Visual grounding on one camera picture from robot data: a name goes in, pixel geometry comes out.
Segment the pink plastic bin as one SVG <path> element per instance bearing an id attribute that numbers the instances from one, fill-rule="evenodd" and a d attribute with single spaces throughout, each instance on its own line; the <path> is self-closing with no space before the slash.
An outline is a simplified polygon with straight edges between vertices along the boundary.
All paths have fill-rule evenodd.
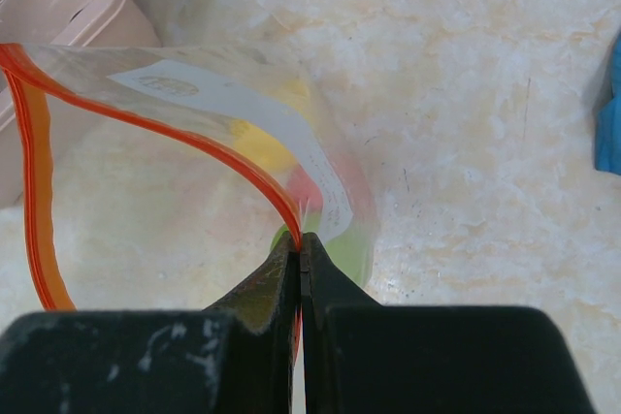
<path id="1" fill-rule="evenodd" d="M 1 0 L 1 44 L 76 47 L 161 46 L 134 0 Z M 60 158 L 103 118 L 48 97 L 51 144 Z M 1 71 L 1 208 L 23 192 L 22 149 L 10 89 Z"/>

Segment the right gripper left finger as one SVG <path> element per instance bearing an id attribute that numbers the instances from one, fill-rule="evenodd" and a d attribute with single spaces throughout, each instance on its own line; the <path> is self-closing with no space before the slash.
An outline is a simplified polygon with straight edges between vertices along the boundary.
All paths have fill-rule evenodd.
<path id="1" fill-rule="evenodd" d="M 202 310 L 33 312 L 1 337 L 5 413 L 288 413 L 299 340 L 293 238 Z"/>

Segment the yellow lemon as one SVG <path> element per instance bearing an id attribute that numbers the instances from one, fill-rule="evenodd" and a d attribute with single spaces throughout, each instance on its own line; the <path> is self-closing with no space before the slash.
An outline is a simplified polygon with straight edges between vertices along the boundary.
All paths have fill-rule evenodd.
<path id="1" fill-rule="evenodd" d="M 304 80 L 288 80 L 269 95 L 298 111 L 307 122 L 314 122 L 311 91 Z M 235 137 L 234 148 L 268 172 L 285 172 L 297 164 L 294 155 L 282 143 L 251 123 L 234 119 L 229 123 L 229 131 Z"/>

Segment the light green apple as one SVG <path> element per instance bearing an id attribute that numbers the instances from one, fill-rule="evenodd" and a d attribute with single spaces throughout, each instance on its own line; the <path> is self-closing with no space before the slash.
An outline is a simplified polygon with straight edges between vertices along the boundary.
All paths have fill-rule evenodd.
<path id="1" fill-rule="evenodd" d="M 375 242 L 376 231 L 351 223 L 323 245 L 332 262 L 358 286 L 365 287 L 373 272 Z"/>

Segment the red yellow apple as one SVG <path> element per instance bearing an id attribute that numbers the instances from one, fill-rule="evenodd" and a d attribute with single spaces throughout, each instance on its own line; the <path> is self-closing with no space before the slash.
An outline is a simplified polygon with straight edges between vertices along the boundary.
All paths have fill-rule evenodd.
<path id="1" fill-rule="evenodd" d="M 370 190 L 359 165 L 352 159 L 338 159 L 334 166 L 336 175 L 343 183 L 349 200 L 357 207 L 362 206 L 370 199 Z M 300 167 L 296 167 L 287 182 L 287 189 L 292 198 L 300 207 L 310 211 L 320 211 L 322 194 L 316 183 Z"/>

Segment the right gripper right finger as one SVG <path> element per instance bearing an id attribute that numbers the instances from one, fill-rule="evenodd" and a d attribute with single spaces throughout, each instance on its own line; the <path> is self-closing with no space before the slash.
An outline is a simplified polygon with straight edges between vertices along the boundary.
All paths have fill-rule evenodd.
<path id="1" fill-rule="evenodd" d="M 541 310 L 382 305 L 315 234 L 300 252 L 310 413 L 591 413 L 568 346 Z"/>

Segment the clear zip top bag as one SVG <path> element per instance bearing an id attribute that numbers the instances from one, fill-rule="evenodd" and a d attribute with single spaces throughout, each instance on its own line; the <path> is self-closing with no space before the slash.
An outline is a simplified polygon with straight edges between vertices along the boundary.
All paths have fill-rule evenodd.
<path id="1" fill-rule="evenodd" d="M 355 223 L 377 235 L 373 194 L 357 207 L 334 169 L 341 158 L 360 164 L 295 63 L 231 46 L 5 44 L 1 69 L 21 141 L 26 258 L 46 310 L 196 307 L 283 233 L 324 243 Z M 313 123 L 269 95 L 293 79 L 310 89 Z M 48 97 L 103 117 L 60 158 Z M 297 164 L 272 173 L 243 157 L 234 119 Z M 322 194 L 320 211 L 287 189 L 298 166 Z"/>

